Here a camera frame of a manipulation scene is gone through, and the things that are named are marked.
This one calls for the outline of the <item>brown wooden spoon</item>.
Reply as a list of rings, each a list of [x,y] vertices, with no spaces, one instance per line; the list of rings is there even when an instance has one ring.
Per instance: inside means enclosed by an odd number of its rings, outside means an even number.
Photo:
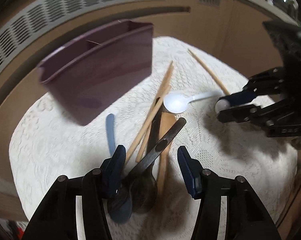
[[[163,112],[161,115],[160,131],[159,136],[163,137],[166,132],[174,125],[176,122],[176,117],[172,113]],[[164,185],[167,171],[167,159],[171,149],[171,143],[163,150],[160,155],[157,186],[158,186],[158,196],[161,197],[164,194]]]

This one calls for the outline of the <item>maroon plastic utensil holder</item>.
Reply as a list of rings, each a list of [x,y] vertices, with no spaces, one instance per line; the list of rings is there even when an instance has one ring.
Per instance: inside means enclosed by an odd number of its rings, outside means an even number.
[[[118,20],[72,39],[37,65],[44,85],[86,126],[152,73],[153,24]]]

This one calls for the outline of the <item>black metal spoon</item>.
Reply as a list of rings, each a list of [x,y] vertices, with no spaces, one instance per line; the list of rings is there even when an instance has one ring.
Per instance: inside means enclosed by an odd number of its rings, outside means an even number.
[[[167,148],[170,142],[177,136],[185,126],[186,119],[179,118],[165,135],[157,142],[145,157],[129,172],[122,180],[117,193],[108,200],[108,213],[111,219],[118,223],[126,223],[131,216],[133,202],[131,197],[131,186],[143,172],[157,159],[157,157]]]

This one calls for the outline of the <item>dark metal spoon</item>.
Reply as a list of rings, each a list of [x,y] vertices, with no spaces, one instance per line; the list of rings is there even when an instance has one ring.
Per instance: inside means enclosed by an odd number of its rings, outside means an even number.
[[[146,154],[148,154],[152,148],[155,147],[159,140],[162,111],[162,108],[159,109],[152,121]],[[134,181],[134,184],[131,187],[131,196],[133,202],[132,210],[134,213],[147,213],[155,204],[158,194],[158,187],[157,182],[152,174],[153,165],[154,163],[152,163],[146,169],[146,171],[144,171],[143,174]]]

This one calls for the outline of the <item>white plastic spoon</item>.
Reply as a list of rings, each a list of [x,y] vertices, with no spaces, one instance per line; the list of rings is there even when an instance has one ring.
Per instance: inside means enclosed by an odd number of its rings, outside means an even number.
[[[170,113],[180,114],[187,110],[187,107],[191,102],[222,95],[223,93],[219,90],[204,92],[189,97],[179,93],[170,93],[164,97],[164,106]]]

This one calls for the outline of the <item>blue plastic spoon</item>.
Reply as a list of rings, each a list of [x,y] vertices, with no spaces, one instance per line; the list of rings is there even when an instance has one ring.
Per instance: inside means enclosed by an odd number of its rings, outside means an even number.
[[[106,138],[108,142],[108,148],[109,148],[110,155],[112,156],[116,150],[114,114],[110,113],[107,115],[105,121],[105,128],[106,128]]]

